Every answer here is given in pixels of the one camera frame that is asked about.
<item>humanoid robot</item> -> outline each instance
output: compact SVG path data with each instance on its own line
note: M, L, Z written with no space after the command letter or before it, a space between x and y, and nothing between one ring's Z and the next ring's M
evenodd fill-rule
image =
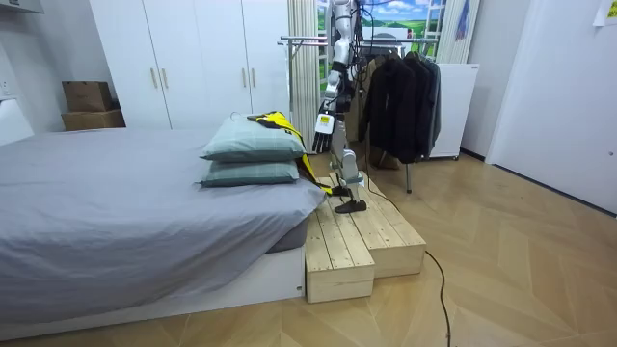
M366 202L360 199L358 193L358 185L363 184L363 178L356 165L356 153L347 147L344 116L349 111L355 93L354 66L359 57L352 47L354 40L358 39L355 38L358 29L356 25L362 26L360 1L330 0L326 16L328 46L333 48L334 58L317 117L315 142L319 139L319 142L325 143L320 144L322 149L330 149L330 165L336 172L339 184L333 189L333 196L351 198L338 206L335 212L352 213L366 209Z

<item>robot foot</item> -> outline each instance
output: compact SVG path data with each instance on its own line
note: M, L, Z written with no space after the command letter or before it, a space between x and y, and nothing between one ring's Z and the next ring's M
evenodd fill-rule
M344 204L342 204L341 206L338 206L335 208L335 212L339 214L353 213L353 212L359 212L359 211L365 211L365 210L366 210L366 202L364 202L364 200L360 200L360 201L349 200L345 202Z
M343 186L336 186L332 189L333 197L349 197L349 189Z

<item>wooden floor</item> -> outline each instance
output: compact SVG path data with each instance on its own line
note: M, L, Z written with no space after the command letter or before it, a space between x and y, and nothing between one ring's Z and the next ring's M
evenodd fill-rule
M326 158L313 157L317 175ZM446 273L458 347L617 346L617 221L462 156L371 178ZM178 316L0 346L445 346L440 275L375 280L370 298L303 299Z

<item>pillow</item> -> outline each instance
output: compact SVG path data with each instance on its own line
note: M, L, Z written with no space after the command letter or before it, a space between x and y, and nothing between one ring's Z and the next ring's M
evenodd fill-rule
M305 147L285 129L267 128L246 117L226 119L201 158L228 163L274 162L300 158Z
M294 161L280 163L212 162L202 187L235 187L249 184L291 183L299 178Z

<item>wooden plank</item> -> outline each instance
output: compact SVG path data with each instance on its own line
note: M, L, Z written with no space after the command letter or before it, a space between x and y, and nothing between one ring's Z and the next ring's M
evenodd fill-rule
M330 173L330 177L334 181L336 175L334 173ZM343 202L347 202L349 198L341 198ZM360 232L362 239L364 240L364 244L369 250L385 248L386 243L379 235L379 232L375 229L375 226L371 222L371 218L368 215L367 211L354 212L350 214L356 228Z
M306 245L307 271L332 270L332 263L326 248L326 241L321 232L319 220L314 213L308 216L307 245Z
M370 181L370 187L373 192L385 196L379 190L379 187L377 187L377 185L373 183L372 179L370 179L365 172L361 172L361 174L364 177L365 181ZM396 230L403 242L405 242L405 244L410 246L426 244L426 242L424 242L424 239L422 239L422 237L417 233L414 227L412 227L412 225L407 222L405 217L403 217L403 215L398 212L396 207L394 207L394 205L392 205L390 201L370 192L368 192L368 194L370 195L370 197L372 197L373 201L377 202L380 210L382 211L386 219L389 221L389 223L392 225L394 230Z
M334 184L334 181L328 177L321 177L318 178L318 180L322 184ZM368 252L368 249L366 248L366 245L364 244L364 240L362 240L362 237L358 233L358 229L349 214L341 215L335 212L335 208L340 206L342 201L339 198L328 198L328 204L332 209L336 224L340 229L340 233L343 235L343 239L347 245L347 251L349 251L354 265L363 266L375 264L373 258Z
M333 269L353 267L354 262L349 251L347 251L347 245L345 245L345 240L343 240L343 235L340 233L330 205L324 201L317 207L315 212L319 219L321 232L324 235L324 241L326 241Z
M358 187L358 192L360 194L360 199L366 202L366 211L371 216L371 222L377 229L377 232L379 232L386 246L405 246L405 242L401 239L396 230L394 230L388 219L386 219L379 205L370 197L372 194L369 194L364 187Z
M307 300L321 303L370 296L374 279L375 265L307 273Z
M371 251L375 260L375 279L418 274L425 250L425 245L415 245Z

